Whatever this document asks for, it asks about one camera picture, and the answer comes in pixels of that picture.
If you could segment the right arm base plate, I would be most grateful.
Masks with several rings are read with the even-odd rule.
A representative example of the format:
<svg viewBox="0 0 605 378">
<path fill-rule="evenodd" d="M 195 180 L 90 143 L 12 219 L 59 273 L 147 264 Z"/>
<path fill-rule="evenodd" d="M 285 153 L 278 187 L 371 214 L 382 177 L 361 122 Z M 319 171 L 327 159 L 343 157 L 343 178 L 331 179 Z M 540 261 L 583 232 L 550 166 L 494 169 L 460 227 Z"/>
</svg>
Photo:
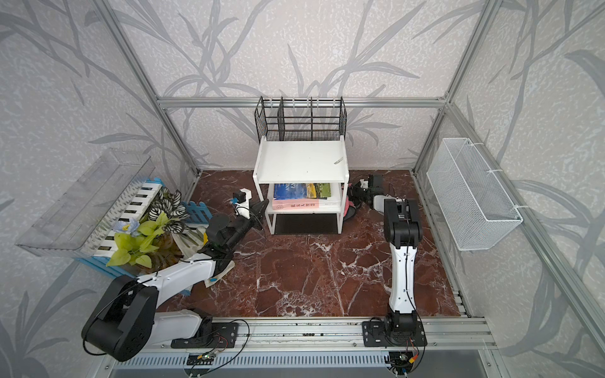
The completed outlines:
<svg viewBox="0 0 605 378">
<path fill-rule="evenodd" d="M 426 347 L 427 339 L 422 323 L 417 323 L 411 330 L 387 330 L 384 321 L 372 319 L 362 322 L 362 338 L 365 347 Z"/>
</svg>

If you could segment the pink fluffy cloth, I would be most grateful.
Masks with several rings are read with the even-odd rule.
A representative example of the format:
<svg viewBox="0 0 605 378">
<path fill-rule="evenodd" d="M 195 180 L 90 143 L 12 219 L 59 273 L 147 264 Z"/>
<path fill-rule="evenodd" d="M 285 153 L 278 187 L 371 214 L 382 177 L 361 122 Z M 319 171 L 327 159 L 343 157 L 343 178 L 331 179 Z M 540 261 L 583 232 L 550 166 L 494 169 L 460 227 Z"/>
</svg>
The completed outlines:
<svg viewBox="0 0 605 378">
<path fill-rule="evenodd" d="M 353 200 L 347 197 L 345 203 L 345 212 L 343 216 L 343 221 L 348 221 L 352 219 L 357 213 L 358 206 L 355 204 Z"/>
</svg>

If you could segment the white two-tier bookshelf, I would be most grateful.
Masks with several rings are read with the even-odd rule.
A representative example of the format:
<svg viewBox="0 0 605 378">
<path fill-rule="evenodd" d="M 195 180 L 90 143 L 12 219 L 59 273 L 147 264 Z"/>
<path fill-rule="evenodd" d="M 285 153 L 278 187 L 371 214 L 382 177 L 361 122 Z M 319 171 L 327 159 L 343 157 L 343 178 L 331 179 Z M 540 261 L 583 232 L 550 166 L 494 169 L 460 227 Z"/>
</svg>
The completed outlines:
<svg viewBox="0 0 605 378">
<path fill-rule="evenodd" d="M 261 140 L 252 174 L 258 197 L 268 199 L 266 222 L 273 235 L 340 234 L 350 178 L 344 138 L 338 141 Z M 318 209 L 275 211 L 275 184 L 331 184 Z"/>
</svg>

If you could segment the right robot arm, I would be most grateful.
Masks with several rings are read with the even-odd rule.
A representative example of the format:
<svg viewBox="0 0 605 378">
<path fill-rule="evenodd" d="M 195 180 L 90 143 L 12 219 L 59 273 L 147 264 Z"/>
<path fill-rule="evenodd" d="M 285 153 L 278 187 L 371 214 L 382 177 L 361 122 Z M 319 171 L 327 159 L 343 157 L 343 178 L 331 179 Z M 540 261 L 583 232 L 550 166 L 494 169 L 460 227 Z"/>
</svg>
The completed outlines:
<svg viewBox="0 0 605 378">
<path fill-rule="evenodd" d="M 384 318 L 362 323 L 365 347 L 425 346 L 422 320 L 414 298 L 414 263 L 423 239 L 418 202 L 388 195 L 383 177 L 371 174 L 350 187 L 350 200 L 383 214 L 383 229 L 392 254 L 392 289 Z"/>
</svg>

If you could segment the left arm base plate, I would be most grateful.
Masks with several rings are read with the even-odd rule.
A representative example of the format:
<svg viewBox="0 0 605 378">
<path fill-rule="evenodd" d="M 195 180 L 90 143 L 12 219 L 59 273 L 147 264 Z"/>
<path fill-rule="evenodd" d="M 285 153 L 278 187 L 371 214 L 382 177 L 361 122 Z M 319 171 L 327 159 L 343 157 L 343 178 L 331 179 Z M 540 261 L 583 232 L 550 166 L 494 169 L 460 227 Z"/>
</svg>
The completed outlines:
<svg viewBox="0 0 605 378">
<path fill-rule="evenodd" d="M 235 347 L 238 328 L 239 325 L 236 322 L 205 322 L 191 338 L 173 340 L 171 348 L 232 349 Z"/>
</svg>

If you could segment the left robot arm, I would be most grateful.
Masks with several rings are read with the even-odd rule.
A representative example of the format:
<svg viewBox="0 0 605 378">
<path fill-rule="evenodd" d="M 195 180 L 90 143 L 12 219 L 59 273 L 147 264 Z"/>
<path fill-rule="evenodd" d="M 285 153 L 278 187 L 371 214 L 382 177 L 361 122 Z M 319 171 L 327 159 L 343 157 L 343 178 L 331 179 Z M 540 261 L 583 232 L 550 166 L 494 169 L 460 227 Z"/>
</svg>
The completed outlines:
<svg viewBox="0 0 605 378">
<path fill-rule="evenodd" d="M 81 332 L 83 345 L 99 354 L 126 362 L 147 345 L 170 343 L 174 348 L 226 347 L 232 338 L 214 326 L 201 310 L 159 313 L 157 309 L 199 282 L 212 285 L 235 263 L 237 245 L 252 229 L 262 229 L 268 200 L 236 206 L 236 217 L 218 214 L 210 219 L 207 243 L 190 258 L 156 273 L 114 279 Z"/>
</svg>

